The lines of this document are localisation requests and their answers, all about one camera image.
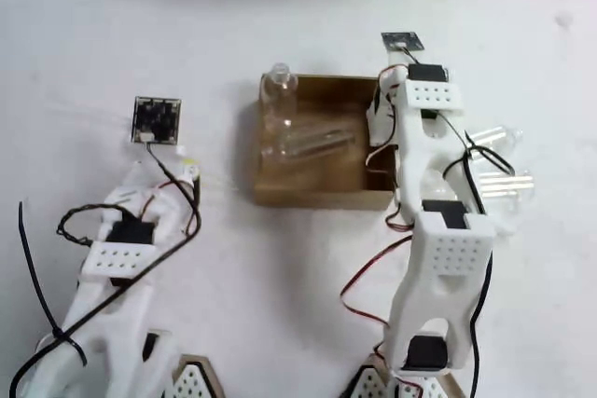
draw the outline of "black cable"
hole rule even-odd
[[[93,240],[91,240],[87,237],[81,237],[81,238],[74,237],[73,235],[71,235],[70,233],[68,233],[66,231],[64,226],[66,225],[66,222],[69,219],[71,219],[75,214],[85,212],[87,210],[96,210],[96,209],[114,209],[114,210],[118,210],[119,212],[122,212],[123,217],[126,216],[131,219],[137,219],[137,217],[134,214],[132,214],[129,210],[127,210],[124,207],[121,207],[117,204],[87,204],[87,205],[83,205],[82,207],[76,207],[76,208],[71,209],[68,212],[66,212],[66,215],[62,217],[62,219],[60,220],[60,223],[58,223],[58,227],[56,227],[56,233],[62,237],[65,237],[67,240],[69,240],[75,244],[80,244],[81,246],[91,247],[91,245],[93,244]]]
[[[64,336],[66,336],[66,337],[70,337],[81,326],[83,326],[85,323],[90,321],[93,317],[95,317],[102,310],[104,310],[106,307],[108,307],[111,303],[113,303],[115,300],[117,300],[121,295],[123,295],[129,289],[131,289],[145,275],[147,275],[149,272],[151,272],[154,268],[156,268],[158,265],[160,265],[163,261],[170,258],[173,254],[178,252],[189,241],[193,240],[199,233],[199,230],[201,229],[201,215],[199,214],[199,209],[197,207],[195,207],[195,205],[193,203],[193,198],[188,194],[188,192],[185,190],[185,188],[183,188],[182,184],[174,177],[174,175],[153,154],[149,144],[147,144],[146,149],[147,149],[147,152],[151,155],[151,157],[156,160],[156,162],[158,163],[158,165],[160,166],[161,170],[166,175],[166,177],[168,177],[168,179],[173,181],[173,183],[176,185],[176,187],[183,194],[183,196],[185,197],[188,204],[190,205],[190,207],[193,210],[193,214],[195,216],[195,219],[197,220],[197,225],[195,226],[193,231],[186,238],[177,242],[171,249],[164,252],[162,255],[160,255],[158,258],[156,258],[152,263],[150,263],[146,268],[144,268],[141,272],[139,272],[137,275],[135,275],[133,278],[131,278],[131,280],[129,282],[127,282],[124,286],[121,286],[120,288],[118,288],[106,300],[104,300],[97,307],[95,307],[94,309],[89,311],[78,321],[73,323],[73,325],[71,325],[68,329],[66,329],[64,331]],[[10,382],[9,398],[17,398],[17,388],[19,387],[19,383],[21,382],[21,379],[25,376],[25,374],[29,371],[29,369],[32,368],[35,364],[37,364],[41,359],[43,359],[44,356],[46,356],[48,353],[52,352],[57,347],[59,347],[63,342],[64,342],[64,339],[55,339],[49,345],[47,345],[46,347],[44,347],[43,349],[41,349],[40,351],[35,353],[25,364],[22,365],[22,367],[15,374],[15,376],[12,378],[12,381]]]
[[[461,158],[456,159],[454,162],[449,164],[448,167],[446,167],[446,169],[443,172],[443,177],[444,178],[446,177],[446,175],[448,174],[448,172],[450,171],[450,169],[452,167],[454,167],[458,163],[462,163],[463,170],[465,172],[465,178],[470,187],[471,193],[473,195],[473,200],[475,201],[477,209],[479,210],[479,213],[487,214],[485,211],[485,206],[483,205],[483,201],[479,194],[479,191],[477,190],[477,186],[475,185],[475,180],[473,178],[473,174],[470,170],[470,159],[472,158],[472,152],[478,151],[484,158],[486,158],[490,163],[492,163],[498,170],[500,170],[501,172],[503,172],[505,174],[514,175],[515,174],[514,168],[504,158],[502,158],[499,154],[497,154],[492,149],[488,148],[487,146],[475,144],[473,139],[471,139],[470,136],[467,133],[465,133],[465,137],[468,140],[468,142],[470,143],[470,146],[468,146],[466,144],[466,142],[464,141],[464,139],[462,138],[462,136],[458,133],[456,128],[454,128],[454,126],[450,123],[450,121],[446,117],[444,117],[442,114],[439,113],[438,115],[441,116],[446,121],[446,123],[448,123],[450,128],[454,131],[454,133],[456,133],[456,135],[458,136],[460,141],[463,142],[463,144],[465,146],[465,152],[463,153],[463,156]],[[493,271],[493,251],[490,253],[489,261],[487,262],[487,267],[485,268],[485,278],[483,280],[483,284],[481,285],[479,301],[477,302],[477,306],[475,307],[473,314],[471,315],[471,318],[470,318],[470,328],[469,328],[470,329],[470,339],[471,339],[471,344],[473,346],[473,358],[474,358],[475,366],[474,366],[474,370],[473,370],[473,380],[472,380],[472,384],[471,384],[471,391],[470,391],[469,398],[475,398],[475,395],[477,394],[477,386],[479,384],[480,356],[479,356],[479,343],[477,341],[476,324],[477,324],[479,315],[481,314],[481,311],[483,310],[483,306],[485,305],[485,299],[487,298],[487,294],[489,292],[490,283],[492,281],[492,271]]]
[[[409,55],[409,57],[416,63],[416,64],[420,64],[419,60],[417,60],[412,53],[410,53],[410,50],[406,47],[402,48],[402,51],[405,52],[407,55]]]
[[[35,293],[37,294],[41,308],[44,310],[44,314],[46,314],[48,322],[52,327],[52,335],[55,339],[61,339],[62,341],[66,341],[71,344],[81,358],[83,366],[87,365],[87,356],[85,356],[85,352],[71,337],[66,336],[62,328],[56,323],[54,316],[49,310],[48,302],[46,302],[44,293],[41,290],[39,279],[37,278],[37,273],[35,272],[34,260],[31,257],[31,249],[29,248],[29,241],[27,240],[27,233],[25,232],[25,224],[22,219],[22,201],[19,202],[19,234],[21,235],[22,249],[25,252],[25,259],[27,260],[27,267],[29,268],[31,281],[34,284]]]

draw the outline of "perforated plastic bracket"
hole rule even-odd
[[[452,83],[435,81],[415,81],[407,79],[399,95],[405,95],[407,105],[415,109],[457,111],[463,109],[463,100],[458,86]]]
[[[374,367],[363,369],[351,398],[385,398],[391,396],[386,392],[385,384]]]
[[[409,270],[394,297],[386,333],[386,359],[392,360],[399,375],[416,376],[417,372],[401,367],[410,341],[432,319],[448,323],[448,368],[465,365],[471,349],[470,310],[479,299],[495,236],[485,215],[467,213],[465,222],[467,228],[447,228],[439,212],[417,215]],[[442,370],[430,370],[425,375],[442,375]]]
[[[94,241],[81,271],[82,280],[130,279],[156,256],[156,246]]]
[[[189,364],[174,383],[172,398],[212,398],[205,378],[197,365]]]
[[[441,387],[435,377],[409,377],[409,382],[423,389],[423,398],[451,398]],[[419,398],[420,390],[394,379],[398,394],[388,395],[392,398]]]

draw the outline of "plastic bottle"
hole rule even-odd
[[[264,107],[264,123],[267,131],[278,134],[286,132],[297,112],[297,88],[299,79],[281,62],[273,65],[261,81],[261,99]]]
[[[535,195],[535,179],[528,171],[516,176],[485,172],[479,175],[479,190],[484,201],[507,201],[510,204],[509,210],[517,212]]]
[[[521,141],[522,131],[514,130],[506,126],[496,126],[488,130],[471,134],[471,139],[479,146],[487,146],[500,156],[508,156],[516,145]],[[477,160],[483,156],[477,151],[473,152],[473,159]]]
[[[263,148],[261,155],[280,162],[319,158],[344,151],[354,141],[354,133],[341,124],[306,125],[280,134],[273,145]]]

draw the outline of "white tabletop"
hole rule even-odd
[[[396,234],[383,213],[251,204],[236,189],[250,104],[274,62],[376,75],[380,32],[412,30],[423,62],[453,70],[470,121],[524,130],[520,161],[537,179],[518,233],[494,250],[479,396],[594,394],[597,0],[0,0],[0,10],[0,390],[49,331],[18,201],[62,318],[86,251],[55,226],[120,182],[134,97],[152,95],[183,100],[181,142],[204,173],[203,229],[160,268],[155,326],[209,356],[227,396],[338,396],[382,333],[338,293]],[[73,226],[92,234],[97,216]],[[387,315],[407,259],[389,256],[349,300]],[[465,391],[471,370],[472,358],[455,373]]]

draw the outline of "brown cardboard tray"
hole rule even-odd
[[[385,210],[394,194],[396,156],[381,151],[365,167],[370,152],[366,111],[376,88],[375,78],[298,76],[296,123],[341,120],[354,131],[349,150],[300,162],[281,163],[261,156],[272,136],[264,129],[261,99],[257,127],[255,202],[271,207]]]

